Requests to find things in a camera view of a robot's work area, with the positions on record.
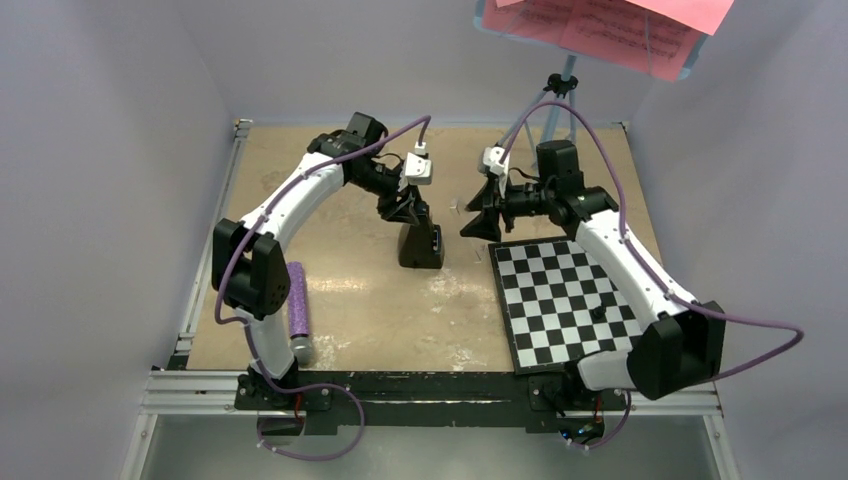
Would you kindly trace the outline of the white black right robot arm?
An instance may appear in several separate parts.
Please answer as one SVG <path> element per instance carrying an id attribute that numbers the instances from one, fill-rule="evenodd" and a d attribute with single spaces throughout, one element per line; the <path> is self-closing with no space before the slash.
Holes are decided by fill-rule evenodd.
<path id="1" fill-rule="evenodd" d="M 721 309 L 674 286 L 627 225 L 623 200 L 600 186 L 586 186 L 572 142 L 543 142 L 536 153 L 538 177 L 516 186 L 509 179 L 506 148 L 484 149 L 479 170 L 486 183 L 467 207 L 475 218 L 460 234 L 498 241 L 515 219 L 545 215 L 622 293 L 639 325 L 634 346 L 568 361 L 561 381 L 564 399 L 584 407 L 600 391 L 619 388 L 656 400 L 716 376 L 725 333 Z"/>

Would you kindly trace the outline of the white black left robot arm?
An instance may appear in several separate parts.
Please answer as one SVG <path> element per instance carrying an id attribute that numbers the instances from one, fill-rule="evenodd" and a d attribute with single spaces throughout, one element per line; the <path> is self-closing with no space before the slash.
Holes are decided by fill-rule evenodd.
<path id="1" fill-rule="evenodd" d="M 349 124 L 310 141 L 295 170 L 254 210 L 238 221 L 223 218 L 213 229 L 214 319 L 244 331 L 250 370 L 263 379 L 259 395 L 272 408 L 292 405 L 308 389 L 296 381 L 297 361 L 288 333 L 276 319 L 291 287 L 284 253 L 317 208 L 344 185 L 353 183 L 379 197 L 395 196 L 408 182 L 403 169 L 375 161 L 384 146 L 411 130 L 413 147 L 425 153 L 430 116 L 395 132 L 357 112 Z"/>

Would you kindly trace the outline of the black metronome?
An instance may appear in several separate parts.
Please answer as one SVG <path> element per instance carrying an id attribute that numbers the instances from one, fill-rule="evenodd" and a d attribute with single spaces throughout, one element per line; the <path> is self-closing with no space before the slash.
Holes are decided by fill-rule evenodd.
<path id="1" fill-rule="evenodd" d="M 398 263 L 403 268 L 439 270 L 445 250 L 441 226 L 433 221 L 426 202 L 414 207 L 417 224 L 404 224 L 398 239 Z"/>

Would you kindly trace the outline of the purple glitter microphone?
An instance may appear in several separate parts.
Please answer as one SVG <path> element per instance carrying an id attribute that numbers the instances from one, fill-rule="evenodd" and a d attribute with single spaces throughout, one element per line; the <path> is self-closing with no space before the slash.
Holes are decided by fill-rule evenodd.
<path id="1" fill-rule="evenodd" d="M 288 305 L 290 347 L 298 362 L 309 366 L 315 358 L 311 339 L 305 270 L 300 262 L 289 262 L 287 270 L 291 280 Z"/>

